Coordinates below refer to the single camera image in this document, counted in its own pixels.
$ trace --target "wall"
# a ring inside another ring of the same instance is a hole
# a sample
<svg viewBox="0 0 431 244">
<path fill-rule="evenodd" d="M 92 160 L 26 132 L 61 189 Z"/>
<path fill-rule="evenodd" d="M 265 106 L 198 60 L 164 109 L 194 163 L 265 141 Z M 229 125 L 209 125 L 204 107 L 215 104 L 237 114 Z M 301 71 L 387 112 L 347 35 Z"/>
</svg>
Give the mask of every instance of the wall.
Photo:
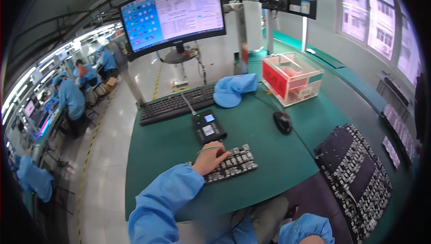
<svg viewBox="0 0 431 244">
<path fill-rule="evenodd" d="M 375 89 L 379 82 L 377 74 L 380 73 L 380 71 L 384 70 L 394 75 L 397 84 L 400 85 L 401 88 L 406 91 L 406 95 L 414 101 L 412 87 L 382 60 L 382 58 L 384 58 L 383 56 L 378 56 L 353 40 L 337 33 L 339 12 L 337 5 L 338 3 L 336 0 L 317 0 L 316 20 L 309 19 L 308 44 L 333 56 L 350 67 Z M 301 40 L 301 16 L 288 13 L 278 13 L 278 16 L 280 18 L 279 31 Z"/>
</svg>

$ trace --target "curved monitor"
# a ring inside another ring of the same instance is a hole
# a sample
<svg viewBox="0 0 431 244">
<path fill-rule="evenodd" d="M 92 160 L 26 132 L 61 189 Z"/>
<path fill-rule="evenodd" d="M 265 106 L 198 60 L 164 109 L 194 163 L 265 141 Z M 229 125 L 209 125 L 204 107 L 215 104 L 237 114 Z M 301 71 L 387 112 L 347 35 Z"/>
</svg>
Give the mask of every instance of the curved monitor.
<svg viewBox="0 0 431 244">
<path fill-rule="evenodd" d="M 226 34 L 222 0 L 134 0 L 119 9 L 132 48 L 129 60 Z"/>
</svg>

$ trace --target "ceiling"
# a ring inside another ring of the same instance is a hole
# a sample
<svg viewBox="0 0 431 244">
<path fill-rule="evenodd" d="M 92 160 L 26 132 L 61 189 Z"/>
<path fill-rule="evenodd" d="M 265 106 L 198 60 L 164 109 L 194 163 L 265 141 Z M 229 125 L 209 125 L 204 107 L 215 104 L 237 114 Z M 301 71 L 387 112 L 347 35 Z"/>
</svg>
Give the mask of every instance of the ceiling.
<svg viewBox="0 0 431 244">
<path fill-rule="evenodd" d="M 7 57 L 3 57 L 2 74 L 7 75 L 3 82 L 4 94 L 13 88 L 19 77 L 36 61 L 67 40 L 87 32 L 90 24 L 85 29 L 77 28 L 76 25 L 83 17 L 90 15 L 93 23 L 99 25 L 102 24 L 101 19 L 104 22 L 119 20 L 116 9 L 107 6 L 105 11 L 99 11 L 98 5 L 106 1 L 26 0 L 8 40 L 4 55 Z"/>
</svg>

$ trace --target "black mouse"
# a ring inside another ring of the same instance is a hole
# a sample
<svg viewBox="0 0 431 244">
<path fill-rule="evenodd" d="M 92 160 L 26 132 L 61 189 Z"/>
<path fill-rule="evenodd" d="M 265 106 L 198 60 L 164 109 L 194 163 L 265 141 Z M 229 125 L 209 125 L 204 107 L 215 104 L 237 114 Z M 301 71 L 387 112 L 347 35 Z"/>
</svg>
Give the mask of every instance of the black mouse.
<svg viewBox="0 0 431 244">
<path fill-rule="evenodd" d="M 284 134 L 289 134 L 292 131 L 292 119 L 284 111 L 274 112 L 272 117 L 274 118 L 275 125 Z"/>
</svg>

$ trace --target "cardboard box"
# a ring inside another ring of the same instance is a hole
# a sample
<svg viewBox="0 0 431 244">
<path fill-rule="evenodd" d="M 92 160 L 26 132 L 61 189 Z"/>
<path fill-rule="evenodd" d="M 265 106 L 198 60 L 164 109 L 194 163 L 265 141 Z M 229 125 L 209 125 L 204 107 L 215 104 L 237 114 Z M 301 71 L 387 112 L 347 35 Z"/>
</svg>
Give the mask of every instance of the cardboard box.
<svg viewBox="0 0 431 244">
<path fill-rule="evenodd" d="M 108 92 L 111 92 L 114 90 L 115 87 L 115 83 L 117 82 L 117 80 L 115 78 L 109 78 L 107 80 L 105 80 L 103 82 L 103 84 L 105 85 L 105 88 Z"/>
</svg>

